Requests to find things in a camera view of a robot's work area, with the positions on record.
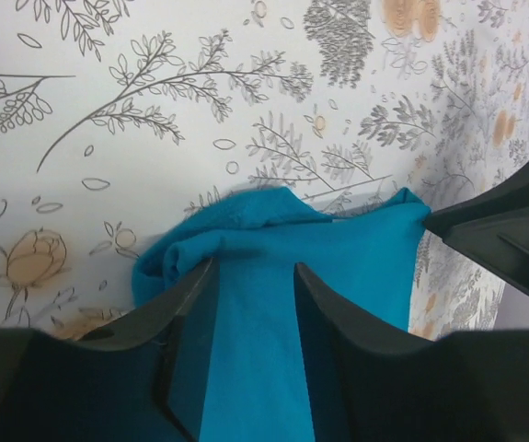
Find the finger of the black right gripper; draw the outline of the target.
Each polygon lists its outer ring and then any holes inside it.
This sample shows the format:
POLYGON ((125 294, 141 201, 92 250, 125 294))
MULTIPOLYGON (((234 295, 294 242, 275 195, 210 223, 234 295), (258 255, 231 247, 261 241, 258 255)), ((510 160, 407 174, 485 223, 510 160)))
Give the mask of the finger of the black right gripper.
POLYGON ((491 190, 428 215, 423 225, 529 296, 529 161, 491 190))

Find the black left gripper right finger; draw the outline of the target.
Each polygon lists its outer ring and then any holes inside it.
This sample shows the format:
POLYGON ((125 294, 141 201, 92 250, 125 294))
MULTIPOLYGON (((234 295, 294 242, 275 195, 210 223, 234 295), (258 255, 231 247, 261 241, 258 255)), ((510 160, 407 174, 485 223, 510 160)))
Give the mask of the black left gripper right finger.
POLYGON ((529 330, 430 341, 304 264, 293 281, 316 440, 529 441, 529 330))

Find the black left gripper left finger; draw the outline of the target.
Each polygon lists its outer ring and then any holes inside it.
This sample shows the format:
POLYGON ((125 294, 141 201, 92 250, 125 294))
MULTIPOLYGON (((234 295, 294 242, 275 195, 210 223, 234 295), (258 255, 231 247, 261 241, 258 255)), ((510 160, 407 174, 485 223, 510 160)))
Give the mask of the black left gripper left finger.
POLYGON ((196 441, 214 262, 77 341, 0 328, 0 441, 196 441))

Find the blue t shirt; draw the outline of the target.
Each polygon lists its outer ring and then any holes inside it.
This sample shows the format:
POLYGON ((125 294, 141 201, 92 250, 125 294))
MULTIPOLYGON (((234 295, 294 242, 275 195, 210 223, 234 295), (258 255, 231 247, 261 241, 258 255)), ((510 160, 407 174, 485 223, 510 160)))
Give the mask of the blue t shirt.
POLYGON ((200 210, 145 252, 132 270, 137 305, 199 262, 220 263, 201 439, 312 440, 294 266, 306 264, 354 304, 406 329, 429 212, 409 190, 351 217, 320 213, 285 187, 240 192, 200 210))

